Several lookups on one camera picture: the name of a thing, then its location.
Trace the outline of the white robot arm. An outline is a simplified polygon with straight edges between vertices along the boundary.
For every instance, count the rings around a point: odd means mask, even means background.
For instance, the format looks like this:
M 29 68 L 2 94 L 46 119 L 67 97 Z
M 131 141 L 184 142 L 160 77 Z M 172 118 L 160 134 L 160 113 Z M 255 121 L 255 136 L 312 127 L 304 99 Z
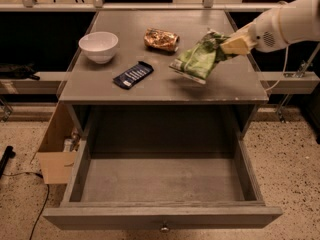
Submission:
M 220 44 L 225 54 L 269 53 L 303 41 L 320 41 L 320 0 L 295 0 L 267 10 Z

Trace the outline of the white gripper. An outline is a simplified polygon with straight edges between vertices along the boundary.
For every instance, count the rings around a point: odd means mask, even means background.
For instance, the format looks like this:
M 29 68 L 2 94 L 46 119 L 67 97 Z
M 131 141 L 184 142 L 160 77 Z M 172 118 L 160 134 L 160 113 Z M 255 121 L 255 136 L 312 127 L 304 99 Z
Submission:
M 225 54 L 247 55 L 254 47 L 269 53 L 288 46 L 281 32 L 279 8 L 263 12 L 230 37 L 220 45 Z

